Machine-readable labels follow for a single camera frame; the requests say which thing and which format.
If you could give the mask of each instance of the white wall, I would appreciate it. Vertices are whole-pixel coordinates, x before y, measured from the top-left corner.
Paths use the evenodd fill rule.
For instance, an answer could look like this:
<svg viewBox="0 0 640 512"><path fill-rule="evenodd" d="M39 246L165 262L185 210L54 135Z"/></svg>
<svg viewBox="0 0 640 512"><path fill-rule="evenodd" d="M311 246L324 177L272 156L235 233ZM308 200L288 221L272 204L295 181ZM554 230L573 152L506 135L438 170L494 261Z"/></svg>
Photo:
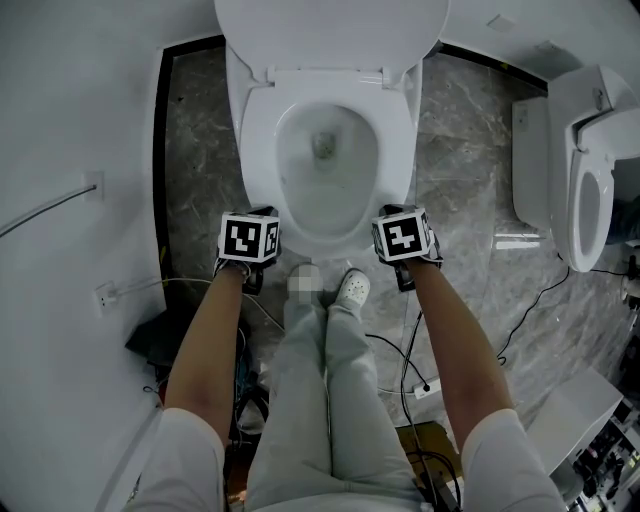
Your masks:
<svg viewBox="0 0 640 512"><path fill-rule="evenodd" d="M516 25L507 33L489 28L498 14ZM628 0L451 0L442 40L547 79L604 64L640 95L640 15ZM536 50L547 40L563 51Z"/></svg>
<svg viewBox="0 0 640 512"><path fill-rule="evenodd" d="M0 3L0 225L80 187L84 170L106 173L103 204L73 200L0 240L0 500L11 512L114 509L135 481L132 442L154 399L124 344L164 301L157 287L98 318L92 290L158 275L159 48L216 29L211 0Z"/></svg>

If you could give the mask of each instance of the wall-mounted cable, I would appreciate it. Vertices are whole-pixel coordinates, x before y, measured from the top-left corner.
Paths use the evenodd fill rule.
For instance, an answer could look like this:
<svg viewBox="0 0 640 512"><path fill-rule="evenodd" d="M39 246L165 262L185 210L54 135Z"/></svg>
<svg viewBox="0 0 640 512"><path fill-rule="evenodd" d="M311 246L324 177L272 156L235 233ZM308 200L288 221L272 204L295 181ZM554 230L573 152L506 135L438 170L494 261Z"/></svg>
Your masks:
<svg viewBox="0 0 640 512"><path fill-rule="evenodd" d="M64 196L61 196L61 197L59 197L57 199L53 199L52 201L49 201L48 203L45 203L43 205L38 206L37 208L34 208L30 212L27 212L24 215L21 215L20 217L17 217L16 219L13 219L11 222L9 222L9 223L5 224L4 226L0 227L0 238L8 235L13 230L18 229L20 226L26 224L30 220L35 219L36 217L42 215L43 213L48 212L49 210L53 210L57 206L60 206L61 204L66 203L67 201L71 201L72 199L74 199L76 197L82 196L84 194L88 194L89 192L91 192L93 190L97 190L97 189L98 189L97 185L91 185L89 187L84 187L84 188L82 188L80 190L75 190L73 192L69 192L68 194L65 194Z"/></svg>

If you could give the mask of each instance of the white sleeve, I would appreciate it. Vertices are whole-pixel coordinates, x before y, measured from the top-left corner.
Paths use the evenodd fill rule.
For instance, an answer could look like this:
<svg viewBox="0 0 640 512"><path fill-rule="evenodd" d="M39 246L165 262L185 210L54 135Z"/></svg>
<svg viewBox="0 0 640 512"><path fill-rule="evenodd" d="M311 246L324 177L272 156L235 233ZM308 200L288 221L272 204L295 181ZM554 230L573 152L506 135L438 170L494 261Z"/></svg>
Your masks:
<svg viewBox="0 0 640 512"><path fill-rule="evenodd" d="M183 409L162 413L136 497L124 512L223 512L224 447L202 418Z"/></svg>
<svg viewBox="0 0 640 512"><path fill-rule="evenodd" d="M566 510L512 409L496 411L476 425L462 449L462 469L465 511Z"/></svg>

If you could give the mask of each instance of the toilet lid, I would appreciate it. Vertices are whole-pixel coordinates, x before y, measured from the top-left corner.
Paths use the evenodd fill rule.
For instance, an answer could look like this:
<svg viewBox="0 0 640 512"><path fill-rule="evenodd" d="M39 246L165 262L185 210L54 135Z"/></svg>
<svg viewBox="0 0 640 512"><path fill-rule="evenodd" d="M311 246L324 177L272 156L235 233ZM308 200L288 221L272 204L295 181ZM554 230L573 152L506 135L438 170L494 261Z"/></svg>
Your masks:
<svg viewBox="0 0 640 512"><path fill-rule="evenodd" d="M267 69L381 71L391 80L438 41L449 0L215 0L228 44L267 81Z"/></svg>

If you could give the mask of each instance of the black baseboard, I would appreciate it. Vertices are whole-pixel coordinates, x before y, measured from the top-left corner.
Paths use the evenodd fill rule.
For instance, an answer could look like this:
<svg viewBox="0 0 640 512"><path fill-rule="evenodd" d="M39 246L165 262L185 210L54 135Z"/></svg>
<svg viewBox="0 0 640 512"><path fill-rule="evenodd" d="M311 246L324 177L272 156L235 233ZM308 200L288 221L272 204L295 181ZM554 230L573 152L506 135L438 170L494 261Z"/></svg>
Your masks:
<svg viewBox="0 0 640 512"><path fill-rule="evenodd" d="M156 240L160 259L160 272L163 279L173 277L173 263L169 245L169 226L167 224L167 195L165 187L165 136L167 130L167 107L169 105L169 89L171 86L171 72L173 59L181 55L220 48L225 45L224 36L207 37L198 41L166 48L162 54L160 73L158 74L158 90L156 93L156 107L153 120L153 214L156 225ZM171 287L165 288L167 307L173 301L175 294L169 293Z"/></svg>
<svg viewBox="0 0 640 512"><path fill-rule="evenodd" d="M476 64L481 64L482 66L495 69L497 71L500 71L501 73L517 78L518 80L527 82L528 84L531 84L538 89L542 89L545 92L547 91L546 80L542 80L541 78L538 78L531 73L527 73L522 69L513 67L506 62L502 62L492 57L487 57L486 55L481 55L479 53L472 52L471 50L465 50L464 48L460 48L459 46L453 46L451 44L445 43L442 44L442 48L440 49L439 53L451 55L452 57L458 57L470 62L475 62Z"/></svg>

